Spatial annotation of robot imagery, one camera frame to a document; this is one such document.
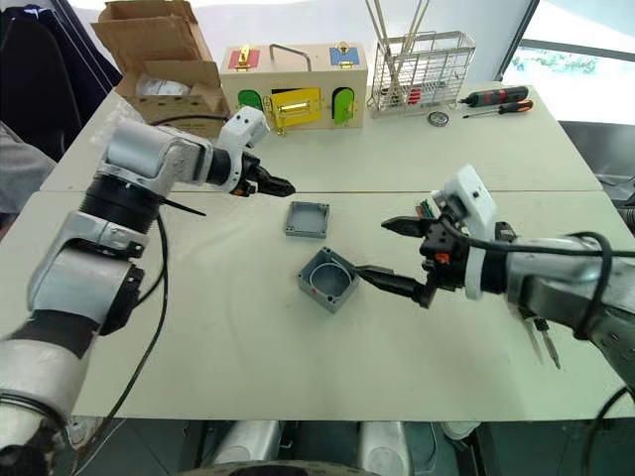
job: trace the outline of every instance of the white table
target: white table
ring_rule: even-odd
[[[460,97],[500,86],[468,84]],[[480,109],[434,108],[450,116],[444,128],[428,124],[425,115],[373,120],[367,113],[362,129],[291,131],[287,137],[272,133],[254,153],[273,175],[289,179],[300,192],[430,191],[443,187],[466,163],[476,167],[492,191],[601,190],[533,88],[530,98],[535,107],[527,114],[462,119],[466,110]],[[128,107],[111,92],[42,190],[86,190],[103,155],[106,131]],[[201,188],[175,187],[190,190]]]
[[[525,236],[592,229],[633,239],[602,192],[498,192]],[[171,247],[168,319],[120,414],[161,418],[541,420],[593,417],[621,385],[599,352],[557,325],[559,371],[502,297],[439,291],[430,310],[360,284],[331,315],[296,272],[323,245],[356,264],[423,277],[420,242],[379,225],[413,214],[421,193],[299,194],[328,202],[324,241],[283,233],[289,199],[174,193],[201,218],[164,207]],[[28,315],[29,277],[81,193],[40,192],[0,244],[0,335]],[[159,240],[142,260],[150,282]],[[105,415],[154,333],[160,293],[99,339],[75,412]],[[623,399],[615,414],[633,416]]]

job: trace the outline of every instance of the floor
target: floor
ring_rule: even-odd
[[[215,443],[228,428],[226,422],[212,424],[202,450],[202,465],[208,464]],[[577,476],[587,423],[508,422],[490,425],[499,474],[491,476]],[[357,425],[354,422],[304,422],[295,441],[298,459],[354,464]],[[433,440],[428,423],[408,423],[407,437],[416,476],[459,475],[454,450],[435,425],[438,454],[435,468],[431,456]],[[160,476],[191,469],[201,422],[164,419],[127,419],[103,445],[81,476],[126,474]],[[593,475],[635,475],[635,418],[611,420],[600,432],[593,453]],[[68,474],[68,460],[56,476]]]

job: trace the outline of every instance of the metal handle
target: metal handle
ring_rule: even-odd
[[[307,60],[307,71],[312,71],[311,58],[309,58],[309,55],[307,55],[305,52],[301,52],[300,50],[294,50],[293,48],[278,45],[277,43],[272,43],[271,45],[269,45],[269,58],[271,58],[271,61],[274,60],[274,48],[279,48],[280,50],[284,50],[285,52],[294,53],[296,55],[304,57],[305,60]]]

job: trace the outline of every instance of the metal box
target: metal box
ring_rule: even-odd
[[[304,238],[326,238],[328,226],[328,205],[326,203],[310,203],[292,201],[287,214],[285,234]]]
[[[359,285],[355,266],[330,248],[322,248],[298,273],[300,289],[332,313]]]

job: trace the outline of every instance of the metal rack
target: metal rack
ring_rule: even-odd
[[[474,39],[462,32],[425,32],[377,44],[372,116],[421,114],[454,103],[474,56]]]

